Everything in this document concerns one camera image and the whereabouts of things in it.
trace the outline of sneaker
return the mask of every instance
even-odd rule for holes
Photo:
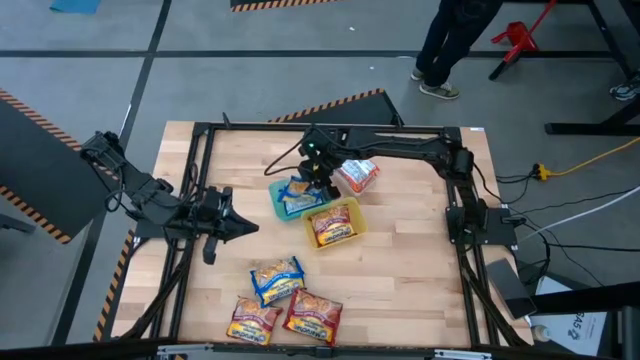
[[[640,94],[640,74],[609,90],[609,94],[620,101],[631,100]]]
[[[420,92],[443,100],[453,100],[460,96],[460,91],[451,86],[449,82],[436,87],[430,87],[422,83],[420,84]]]
[[[422,79],[424,79],[424,73],[418,70],[418,68],[413,68],[413,71],[411,72],[411,80],[420,81]]]

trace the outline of yellow plastic bowl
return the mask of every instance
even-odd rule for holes
[[[311,216],[321,213],[325,210],[329,210],[332,209],[334,207],[338,207],[338,206],[342,206],[342,205],[347,205],[347,208],[349,209],[349,219],[351,221],[351,226],[353,226],[353,231],[356,233],[353,236],[350,236],[348,238],[342,239],[342,240],[338,240],[336,242],[333,242],[331,244],[325,245],[325,246],[319,246],[318,242],[316,241],[316,233],[313,231],[313,226],[311,225]],[[367,222],[364,219],[364,217],[362,216],[362,212],[360,211],[360,205],[358,204],[358,200],[356,200],[355,198],[352,197],[348,197],[348,198],[344,198],[344,199],[340,199],[337,201],[333,201],[327,205],[323,205],[323,206],[319,206],[317,208],[313,208],[313,209],[309,209],[305,212],[303,212],[300,215],[300,218],[302,219],[302,222],[304,223],[304,228],[305,231],[307,232],[307,238],[309,239],[309,243],[311,244],[311,247],[313,247],[316,250],[320,250],[320,249],[326,249],[328,247],[343,243],[345,241],[350,241],[353,239],[356,239],[360,236],[362,236],[362,234],[367,232]]]

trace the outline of orange and black striped tape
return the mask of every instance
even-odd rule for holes
[[[0,195],[4,196],[9,200],[13,206],[17,207],[18,210],[22,211],[25,215],[27,215],[31,220],[35,221],[36,224],[40,225],[46,232],[51,234],[56,240],[58,240],[62,244],[66,244],[71,241],[71,237],[65,233],[63,233],[60,229],[58,229],[55,225],[49,222],[47,218],[42,216],[36,209],[32,208],[24,202],[20,197],[13,193],[13,191],[9,190],[6,186],[0,184]]]
[[[22,103],[20,100],[16,99],[13,95],[9,94],[5,90],[0,88],[0,100],[5,101],[7,104],[14,107],[16,110],[20,111],[26,117],[31,119],[36,125],[40,126],[43,130],[47,131],[56,139],[60,140],[63,144],[70,147],[73,151],[80,151],[82,149],[82,145],[74,140],[71,136],[67,135],[64,131],[60,130],[57,126],[53,125],[47,119],[45,119],[42,115],[38,114],[35,110],[31,109],[29,106]],[[98,166],[94,163],[94,166],[102,170],[108,176],[111,176],[114,180],[118,181],[118,177],[111,171],[107,170],[105,167]],[[54,224],[50,223],[44,216],[42,216],[38,211],[29,206],[26,202],[24,202],[18,195],[14,194],[10,189],[6,186],[0,184],[0,194],[6,197],[9,202],[11,202],[15,207],[20,209],[25,215],[30,217],[33,221],[35,221],[38,225],[40,225],[46,232],[51,234],[56,240],[58,240],[62,244],[66,244],[71,241],[71,237],[65,234],[62,230],[58,229]]]
[[[269,122],[269,123],[282,123],[282,122],[286,122],[286,121],[293,121],[294,119],[297,119],[297,118],[305,116],[305,115],[309,115],[311,113],[327,110],[327,109],[336,107],[338,105],[350,103],[352,101],[364,99],[364,98],[366,98],[368,96],[372,96],[372,95],[376,95],[376,94],[382,94],[382,93],[384,93],[384,89],[381,89],[381,88],[378,88],[378,89],[375,89],[375,90],[369,90],[367,92],[363,92],[363,93],[360,93],[360,94],[357,94],[357,95],[347,96],[346,98],[343,98],[343,99],[340,99],[340,100],[334,100],[334,101],[332,101],[330,103],[326,103],[324,105],[314,106],[312,108],[304,109],[304,110],[295,112],[293,114],[279,116],[279,117],[277,117],[275,119],[271,119],[271,120],[269,120],[267,122]]]
[[[336,2],[340,0],[274,0],[266,2],[256,2],[252,4],[240,4],[231,7],[232,12],[243,12],[262,9],[275,9],[300,5],[312,5],[327,2]]]
[[[113,299],[116,296],[116,292],[118,291],[118,285],[120,285],[121,281],[124,281],[122,274],[124,273],[125,266],[129,261],[129,253],[133,250],[133,237],[135,233],[133,230],[129,230],[127,233],[127,237],[124,241],[124,245],[122,246],[122,251],[120,252],[120,258],[118,258],[118,263],[116,264],[116,270],[113,272],[113,278],[111,278],[111,283],[109,284],[109,289],[107,290],[107,297],[104,301],[104,306],[102,306],[102,310],[100,311],[100,318],[98,319],[98,325],[96,325],[96,329],[93,332],[93,341],[100,342],[104,337],[104,328],[107,323],[107,318],[109,318],[109,314],[111,311],[115,311],[113,308]]]

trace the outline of wooden tabletop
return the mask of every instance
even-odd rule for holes
[[[168,180],[176,189],[180,188],[193,124],[167,123],[156,161],[154,176]],[[260,225],[260,231],[219,244],[214,266],[204,264],[204,241],[197,242],[179,340],[237,341],[225,332],[237,297],[255,298],[249,271],[273,259],[295,255],[306,272],[310,292],[344,304],[337,346],[469,347],[460,273],[444,218],[444,181],[425,163],[372,159],[381,168],[380,176],[358,199],[369,232],[357,240],[316,251],[309,246],[301,222],[280,221],[271,204],[268,185],[292,173],[263,176],[264,168],[301,135],[216,131],[207,183],[232,186],[235,210]],[[462,135],[463,144],[475,153],[489,188],[497,193],[484,131],[464,128]],[[297,165],[300,159],[294,151],[280,165]],[[481,187],[479,191],[490,206],[497,205]],[[164,241],[154,239],[131,259],[112,336],[128,330],[156,295],[166,250]],[[512,256],[503,247],[484,246],[483,250],[486,263],[508,258],[513,264]],[[527,324],[511,321],[495,293],[493,298],[518,334],[532,342]],[[288,304],[289,298],[275,303],[285,312]],[[173,299],[169,299],[166,309],[162,334],[168,332]],[[487,342],[481,309],[476,299],[481,338]],[[272,344],[321,344],[282,329],[283,320],[281,315]]]

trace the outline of gray floor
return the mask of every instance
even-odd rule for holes
[[[103,1],[98,14],[83,16],[52,13],[42,1],[11,2],[0,13],[0,50],[146,49],[161,3]],[[631,63],[640,64],[637,34],[617,4],[599,4]],[[417,50],[437,9],[437,1],[350,0],[232,14],[226,5],[225,1],[174,1],[160,49]],[[514,19],[531,23],[541,10],[540,5],[505,5],[474,50],[504,49],[489,39]],[[536,40],[547,50],[606,49],[586,7],[579,6],[554,10]],[[0,59],[0,87],[78,140],[86,140],[95,130],[120,129],[141,64],[141,59],[4,58]],[[537,161],[560,170],[627,140],[549,137],[542,128],[548,121],[596,122],[619,109],[622,104],[607,94],[611,85],[623,79],[615,63],[525,59],[499,82],[489,82],[486,77],[496,65],[496,60],[461,61],[451,80],[462,96],[442,102],[425,98],[408,79],[411,59],[158,59],[127,156],[139,168],[151,170],[166,121],[218,121],[223,111],[233,121],[266,121],[379,87],[387,90],[408,124],[485,127],[500,174],[526,172]],[[640,178],[640,168],[634,166],[638,161],[640,148],[635,147],[573,176],[532,183],[515,207],[525,210],[631,187]],[[501,187],[505,199],[519,191],[520,185]],[[599,203],[535,213],[532,218],[547,224]],[[20,216],[4,199],[0,211]],[[559,227],[556,234],[567,244],[640,247],[638,213],[637,202],[629,199]],[[91,339],[129,226],[122,214],[108,216],[70,341]],[[32,236],[0,232],[0,347],[49,341],[82,242],[78,236],[61,246],[41,230]],[[640,280],[637,255],[585,250],[570,254],[605,284]],[[527,240],[518,252],[523,261],[543,255],[539,240]],[[551,271],[596,285],[560,251],[552,253]]]

